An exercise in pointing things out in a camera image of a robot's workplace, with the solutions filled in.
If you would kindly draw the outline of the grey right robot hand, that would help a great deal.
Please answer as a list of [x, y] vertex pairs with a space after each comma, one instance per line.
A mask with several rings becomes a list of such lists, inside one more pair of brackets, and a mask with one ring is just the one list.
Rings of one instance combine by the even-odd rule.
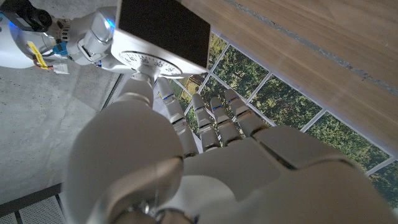
[[46, 34], [55, 39], [55, 45], [46, 58], [47, 67], [61, 72], [62, 61], [71, 60], [79, 65], [94, 64], [113, 73], [134, 73], [133, 68], [111, 54], [116, 11], [117, 7], [106, 6], [72, 20], [53, 18]]

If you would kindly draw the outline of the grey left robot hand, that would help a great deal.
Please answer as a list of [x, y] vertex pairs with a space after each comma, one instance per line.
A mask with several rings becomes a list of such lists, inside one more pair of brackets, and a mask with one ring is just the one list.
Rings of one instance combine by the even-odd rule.
[[69, 154], [68, 223], [396, 223], [361, 169], [323, 142], [253, 118], [246, 138], [188, 157], [136, 73]]

